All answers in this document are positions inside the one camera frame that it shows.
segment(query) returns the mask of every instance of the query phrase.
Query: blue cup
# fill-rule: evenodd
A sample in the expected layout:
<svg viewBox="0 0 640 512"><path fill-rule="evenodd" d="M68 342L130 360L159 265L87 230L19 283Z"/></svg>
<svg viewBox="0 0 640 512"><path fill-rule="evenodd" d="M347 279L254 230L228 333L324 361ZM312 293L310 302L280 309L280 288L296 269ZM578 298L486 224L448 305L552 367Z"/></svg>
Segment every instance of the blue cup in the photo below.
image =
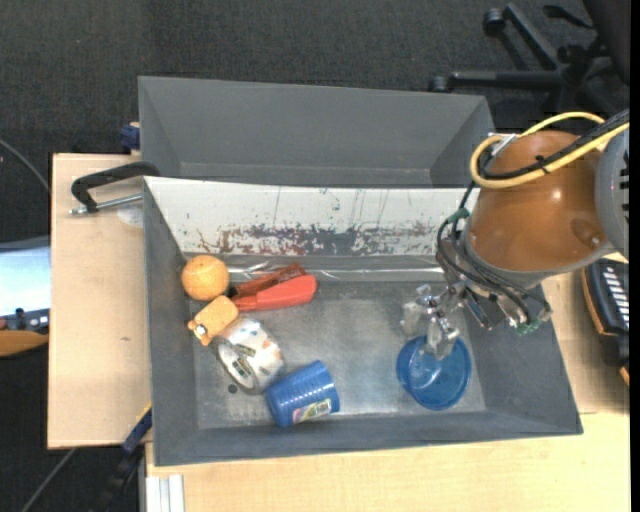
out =
<svg viewBox="0 0 640 512"><path fill-rule="evenodd" d="M340 410L340 398L322 361L286 375L265 390L273 419L289 427Z"/></svg>

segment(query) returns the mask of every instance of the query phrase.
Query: yellow cable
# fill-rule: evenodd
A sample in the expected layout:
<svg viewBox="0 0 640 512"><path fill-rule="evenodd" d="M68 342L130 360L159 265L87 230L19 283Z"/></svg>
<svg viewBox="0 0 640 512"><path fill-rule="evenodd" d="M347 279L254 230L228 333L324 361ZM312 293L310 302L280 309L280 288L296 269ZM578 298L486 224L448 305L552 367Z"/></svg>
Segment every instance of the yellow cable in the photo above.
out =
<svg viewBox="0 0 640 512"><path fill-rule="evenodd" d="M604 123L604 119L595 114L590 114L589 112L565 112L564 114L558 114L550 117L549 119L545 119L544 121L539 122L538 124L533 125L527 131L522 132L520 137L524 137L525 135L529 135L530 133L537 132L542 130L545 126L549 126L550 124L557 123L559 121L564 121L565 119L576 119L576 118L584 118L589 119L597 124Z"/></svg>
<svg viewBox="0 0 640 512"><path fill-rule="evenodd" d="M546 119L545 121L542 121L532 126L525 132L521 133L520 135L517 135L517 138L535 133L552 123L557 123L558 121L563 121L565 119L571 119L571 118L584 118L584 119L589 119L591 121L594 121L598 124L604 123L604 119L602 119L601 117L595 114L590 114L588 112L566 112L564 114L559 114L557 116L550 117L549 119ZM585 155L589 151L597 149L598 146L608 142L613 137L623 132L627 128L629 128L629 123L624 123L623 125L617 128L614 128L613 130L601 135L600 137L594 138L591 142L585 144L584 146L575 149L571 153L564 155L563 157L559 158L558 160L555 160L554 162L551 162L549 165L545 167L546 172L543 170L537 170L537 171L529 172L522 176L517 176L515 178L509 178L504 180L482 178L478 171L478 159L480 158L480 155L492 144L495 144L503 140L502 135L492 135L486 138L484 141L482 141L480 145L476 148L476 150L473 152L473 154L471 155L471 159L469 162L471 177L473 181L475 181L478 185L485 188L499 189L499 188L508 188L508 187L515 187L517 185L522 185L523 183L527 183L529 181L541 178L547 173L554 172L557 169L564 167L565 165Z"/></svg>

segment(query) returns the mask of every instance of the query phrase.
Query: orange object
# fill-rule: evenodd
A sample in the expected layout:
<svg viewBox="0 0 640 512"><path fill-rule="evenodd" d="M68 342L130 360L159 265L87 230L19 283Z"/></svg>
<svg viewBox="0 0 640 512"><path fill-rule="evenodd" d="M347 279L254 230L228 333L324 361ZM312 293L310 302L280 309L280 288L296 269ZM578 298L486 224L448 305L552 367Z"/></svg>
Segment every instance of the orange object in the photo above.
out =
<svg viewBox="0 0 640 512"><path fill-rule="evenodd" d="M206 347L216 334L237 317L238 308L235 304L228 297L220 295L189 321L187 327Z"/></svg>
<svg viewBox="0 0 640 512"><path fill-rule="evenodd" d="M182 286L192 299L210 301L229 286L229 270L222 260L210 254L191 258L182 269Z"/></svg>
<svg viewBox="0 0 640 512"><path fill-rule="evenodd" d="M246 297L248 295L255 295L259 291L266 290L279 283L284 283L294 277L304 276L306 272L298 263L293 263L287 267L270 272L264 276L260 276L256 279L252 279L246 283L240 283L231 289L231 296L234 298Z"/></svg>
<svg viewBox="0 0 640 512"><path fill-rule="evenodd" d="M316 293L316 278L303 275L289 279L255 295L231 299L239 311L288 308L309 302Z"/></svg>
<svg viewBox="0 0 640 512"><path fill-rule="evenodd" d="M490 171L503 174L547 157L578 138L544 130L522 137L496 157ZM528 183L483 188L469 224L471 246L484 261L516 272L540 272L576 264L607 241L595 202L600 152Z"/></svg>
<svg viewBox="0 0 640 512"><path fill-rule="evenodd" d="M0 357L26 352L32 348L44 345L48 341L48 334L38 334L33 331L10 331L5 329L0 332Z"/></svg>

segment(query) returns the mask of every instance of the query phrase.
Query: gray carpet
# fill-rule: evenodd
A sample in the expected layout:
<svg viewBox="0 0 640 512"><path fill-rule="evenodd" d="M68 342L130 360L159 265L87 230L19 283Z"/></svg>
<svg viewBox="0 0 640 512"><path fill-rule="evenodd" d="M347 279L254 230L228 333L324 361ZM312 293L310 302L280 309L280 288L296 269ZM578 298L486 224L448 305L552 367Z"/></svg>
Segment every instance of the gray carpet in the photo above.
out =
<svg viewBox="0 0 640 512"><path fill-rule="evenodd" d="M546 3L518 5L555 46L591 40L587 30L547 20ZM555 3L586 18L577 0ZM124 151L119 130L137 119L139 75L424 91L433 76L452 69L515 69L502 45L482 32L492 6L493 0L7 0L0 3L0 138L48 178L53 153ZM524 64L536 66L528 58ZM628 106L628 88L611 90L621 109ZM544 115L541 94L464 92L486 95L500 130L521 130ZM48 231L46 191L0 148L0 242ZM46 363L46 347L0 359L2 511L20 510L64 456L46 450ZM32 510L86 510L117 459L113 447L79 450ZM135 504L134 489L119 510Z"/></svg>

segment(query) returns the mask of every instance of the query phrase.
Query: red handle tool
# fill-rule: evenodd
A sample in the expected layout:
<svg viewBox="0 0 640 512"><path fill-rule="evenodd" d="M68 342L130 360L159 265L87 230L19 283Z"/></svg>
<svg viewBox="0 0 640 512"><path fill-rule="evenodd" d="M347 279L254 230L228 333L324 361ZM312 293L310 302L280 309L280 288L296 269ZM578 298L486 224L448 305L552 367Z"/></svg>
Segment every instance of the red handle tool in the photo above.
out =
<svg viewBox="0 0 640 512"><path fill-rule="evenodd" d="M316 288L316 278L303 275L261 290L255 295L235 296L231 300L238 311L288 308L311 301Z"/></svg>
<svg viewBox="0 0 640 512"><path fill-rule="evenodd" d="M231 289L231 297L239 299L248 295L255 295L259 291L266 290L271 286L293 279L294 277L303 276L306 272L298 263L293 263L287 267L270 272L264 276L257 277L246 283L239 283Z"/></svg>

